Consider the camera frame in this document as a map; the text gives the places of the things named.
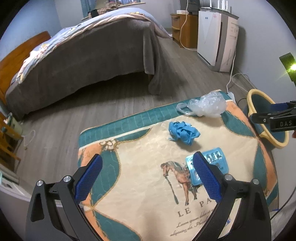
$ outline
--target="black cable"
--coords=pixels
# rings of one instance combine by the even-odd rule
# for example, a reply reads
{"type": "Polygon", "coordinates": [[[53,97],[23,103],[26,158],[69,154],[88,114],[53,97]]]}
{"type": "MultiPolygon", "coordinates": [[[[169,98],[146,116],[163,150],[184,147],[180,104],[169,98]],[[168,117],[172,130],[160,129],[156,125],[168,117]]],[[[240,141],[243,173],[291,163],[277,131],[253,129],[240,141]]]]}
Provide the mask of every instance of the black cable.
{"type": "Polygon", "coordinates": [[[247,99],[247,98],[241,98],[241,99],[237,102],[237,106],[239,105],[239,102],[240,102],[241,100],[244,100],[244,99],[247,99]]]}
{"type": "Polygon", "coordinates": [[[293,197],[294,193],[296,191],[296,187],[294,188],[291,196],[288,198],[288,200],[284,203],[284,205],[270,218],[270,220],[272,220],[286,205],[287,203],[291,200],[291,198],[293,197]]]}

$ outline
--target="crumpled blue cloth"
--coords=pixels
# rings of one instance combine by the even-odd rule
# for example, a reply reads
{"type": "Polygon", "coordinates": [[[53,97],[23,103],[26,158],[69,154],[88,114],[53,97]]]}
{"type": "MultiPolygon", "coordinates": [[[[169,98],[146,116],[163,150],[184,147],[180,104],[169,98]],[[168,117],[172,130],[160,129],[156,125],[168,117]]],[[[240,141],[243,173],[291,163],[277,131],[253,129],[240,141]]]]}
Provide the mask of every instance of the crumpled blue cloth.
{"type": "Polygon", "coordinates": [[[180,139],[187,145],[191,145],[193,139],[200,136],[200,132],[196,128],[184,121],[170,122],[168,130],[172,136],[171,140],[177,141],[180,139]]]}

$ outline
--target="yellow stool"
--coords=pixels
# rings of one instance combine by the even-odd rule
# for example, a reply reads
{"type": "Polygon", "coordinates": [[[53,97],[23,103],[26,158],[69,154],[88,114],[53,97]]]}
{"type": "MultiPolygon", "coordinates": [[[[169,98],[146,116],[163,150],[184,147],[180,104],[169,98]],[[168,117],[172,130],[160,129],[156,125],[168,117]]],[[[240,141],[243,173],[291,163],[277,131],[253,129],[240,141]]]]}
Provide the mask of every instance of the yellow stool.
{"type": "MultiPolygon", "coordinates": [[[[250,117],[254,113],[269,113],[270,105],[275,102],[264,92],[252,89],[247,95],[248,106],[244,110],[246,116],[250,117]]],[[[276,148],[284,148],[289,142],[289,132],[271,132],[269,124],[257,124],[252,123],[262,139],[268,142],[264,142],[267,145],[267,149],[272,150],[276,148]]]]}

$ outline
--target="silver bolt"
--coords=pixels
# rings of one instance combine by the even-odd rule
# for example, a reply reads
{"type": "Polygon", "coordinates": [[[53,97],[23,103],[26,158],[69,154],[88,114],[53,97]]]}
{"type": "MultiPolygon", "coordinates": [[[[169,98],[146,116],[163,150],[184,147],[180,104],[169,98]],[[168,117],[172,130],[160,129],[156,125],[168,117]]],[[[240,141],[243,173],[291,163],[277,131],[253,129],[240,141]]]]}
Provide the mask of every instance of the silver bolt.
{"type": "Polygon", "coordinates": [[[65,176],[63,180],[64,180],[64,182],[67,183],[67,182],[69,182],[71,180],[71,177],[70,176],[65,176]]]}
{"type": "Polygon", "coordinates": [[[230,174],[226,174],[226,175],[225,175],[225,179],[226,179],[227,181],[231,181],[231,180],[232,180],[232,176],[231,176],[230,174]]]}
{"type": "Polygon", "coordinates": [[[37,182],[37,186],[41,186],[43,184],[43,181],[42,180],[39,180],[38,182],[37,182]]]}
{"type": "Polygon", "coordinates": [[[254,179],[253,180],[253,183],[256,184],[256,185],[258,185],[259,184],[259,180],[258,179],[254,179]]]}

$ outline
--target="wooden headboard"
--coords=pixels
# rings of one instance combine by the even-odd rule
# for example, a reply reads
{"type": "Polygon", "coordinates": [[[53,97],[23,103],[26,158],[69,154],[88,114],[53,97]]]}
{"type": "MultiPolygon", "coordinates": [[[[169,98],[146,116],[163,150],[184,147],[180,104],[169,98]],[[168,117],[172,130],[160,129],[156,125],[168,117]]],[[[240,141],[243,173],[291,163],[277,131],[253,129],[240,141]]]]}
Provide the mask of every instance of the wooden headboard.
{"type": "Polygon", "coordinates": [[[0,99],[6,104],[5,94],[10,86],[13,76],[20,70],[24,60],[30,56],[30,52],[39,44],[50,39],[49,33],[42,32],[30,38],[11,51],[0,62],[0,99]]]}

